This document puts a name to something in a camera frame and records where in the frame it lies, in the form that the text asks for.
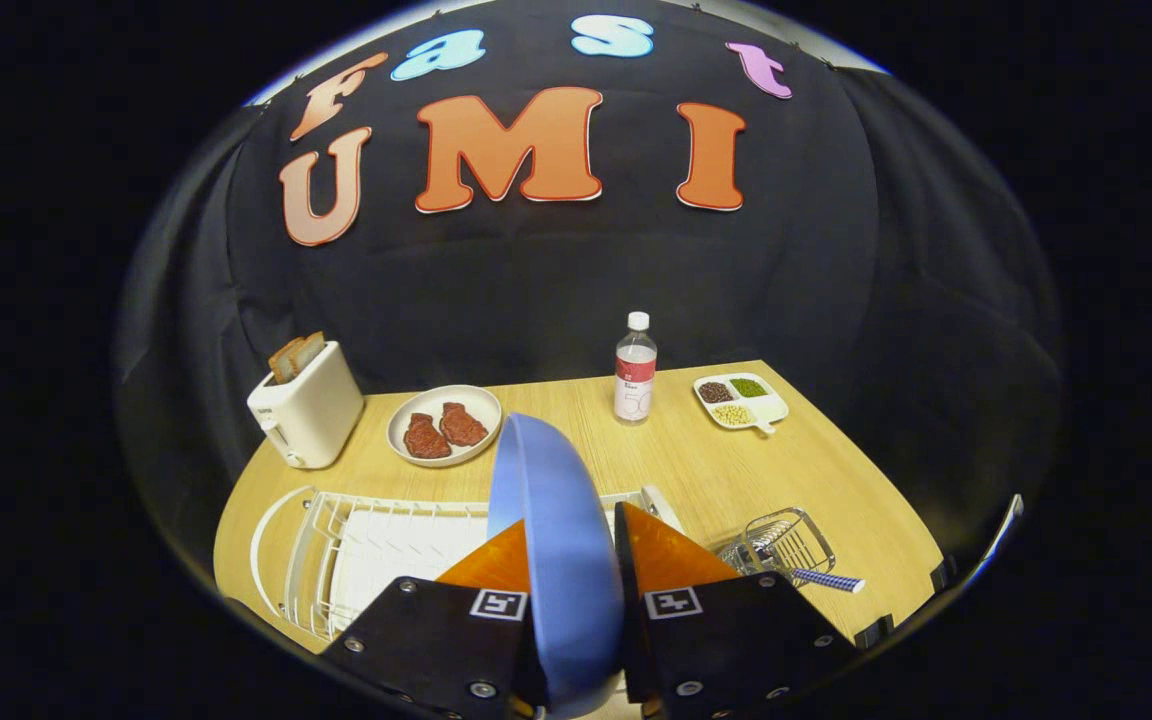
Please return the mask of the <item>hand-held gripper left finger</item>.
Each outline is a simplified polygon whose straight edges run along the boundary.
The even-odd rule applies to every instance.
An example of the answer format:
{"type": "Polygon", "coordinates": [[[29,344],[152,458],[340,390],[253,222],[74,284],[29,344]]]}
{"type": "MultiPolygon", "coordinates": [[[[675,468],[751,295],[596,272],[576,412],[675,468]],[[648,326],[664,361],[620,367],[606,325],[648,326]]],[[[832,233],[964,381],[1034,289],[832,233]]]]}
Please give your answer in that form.
{"type": "Polygon", "coordinates": [[[524,521],[435,579],[393,579],[321,655],[429,717],[544,719],[524,521]]]}

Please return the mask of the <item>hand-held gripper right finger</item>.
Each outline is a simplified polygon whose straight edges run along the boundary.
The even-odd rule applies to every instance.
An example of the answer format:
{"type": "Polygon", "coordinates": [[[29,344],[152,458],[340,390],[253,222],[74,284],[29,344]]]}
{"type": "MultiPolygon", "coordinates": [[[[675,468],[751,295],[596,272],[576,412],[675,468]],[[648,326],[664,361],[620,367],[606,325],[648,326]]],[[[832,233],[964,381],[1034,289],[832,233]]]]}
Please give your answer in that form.
{"type": "Polygon", "coordinates": [[[626,694],[644,719],[773,719],[861,662],[790,579],[741,575],[639,507],[614,507],[614,547],[626,694]]]}

